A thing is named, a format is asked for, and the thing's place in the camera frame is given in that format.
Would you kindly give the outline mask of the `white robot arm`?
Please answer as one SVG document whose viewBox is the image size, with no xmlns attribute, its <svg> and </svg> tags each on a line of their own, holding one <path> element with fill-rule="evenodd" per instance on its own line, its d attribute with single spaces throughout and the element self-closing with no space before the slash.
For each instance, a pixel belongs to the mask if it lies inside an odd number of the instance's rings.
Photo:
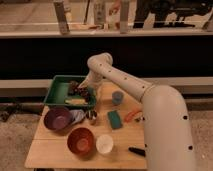
<svg viewBox="0 0 213 171">
<path fill-rule="evenodd" d="M 109 53 L 89 57 L 87 66 L 81 87 L 97 89 L 106 78 L 142 104 L 148 171 L 197 171 L 188 109 L 177 89 L 114 68 Z"/>
</svg>

